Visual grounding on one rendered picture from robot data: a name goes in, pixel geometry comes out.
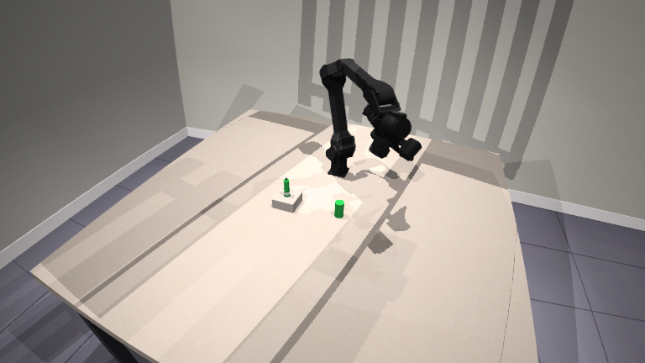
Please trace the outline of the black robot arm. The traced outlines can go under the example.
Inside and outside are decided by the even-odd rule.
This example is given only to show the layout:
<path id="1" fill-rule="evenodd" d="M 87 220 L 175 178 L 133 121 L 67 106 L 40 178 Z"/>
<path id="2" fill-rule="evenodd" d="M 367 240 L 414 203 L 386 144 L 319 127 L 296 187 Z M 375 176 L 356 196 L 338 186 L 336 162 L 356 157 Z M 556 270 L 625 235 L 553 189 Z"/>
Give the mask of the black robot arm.
<path id="1" fill-rule="evenodd" d="M 353 59 L 339 59 L 334 63 L 323 65 L 319 71 L 322 84 L 328 89 L 330 108 L 333 120 L 333 135 L 330 147 L 325 151 L 326 157 L 331 161 L 329 175 L 345 177 L 349 171 L 347 159 L 354 156 L 356 151 L 355 137 L 348 129 L 343 100 L 343 86 L 348 76 L 363 92 L 363 97 L 368 103 L 363 115 L 378 132 L 386 132 L 405 139 L 412 130 L 412 124 L 406 118 L 407 114 L 401 111 L 394 89 L 389 84 L 374 79 L 358 66 Z M 380 107 L 382 105 L 386 105 Z M 390 106 L 390 104 L 392 106 Z M 369 152 L 383 159 L 387 157 L 395 143 L 388 137 L 380 135 L 373 140 Z"/>

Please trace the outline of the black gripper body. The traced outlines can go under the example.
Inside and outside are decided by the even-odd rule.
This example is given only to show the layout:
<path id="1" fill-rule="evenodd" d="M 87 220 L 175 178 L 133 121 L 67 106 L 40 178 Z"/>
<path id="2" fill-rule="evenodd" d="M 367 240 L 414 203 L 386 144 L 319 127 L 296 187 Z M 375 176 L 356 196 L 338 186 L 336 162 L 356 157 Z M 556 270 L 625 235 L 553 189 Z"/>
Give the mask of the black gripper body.
<path id="1" fill-rule="evenodd" d="M 377 135 L 380 135 L 384 139 L 386 139 L 388 137 L 390 140 L 392 140 L 395 143 L 395 146 L 397 146 L 397 144 L 399 144 L 400 145 L 399 155 L 403 159 L 405 159 L 407 161 L 412 160 L 412 158 L 422 148 L 422 145 L 420 144 L 420 142 L 417 141 L 416 139 L 413 139 L 413 138 L 408 138 L 408 140 L 398 139 L 394 135 L 388 134 L 385 131 L 384 132 L 378 132 L 378 131 L 376 131 L 376 129 L 373 129 L 370 132 L 370 137 L 372 139 L 375 139 L 377 137 Z"/>

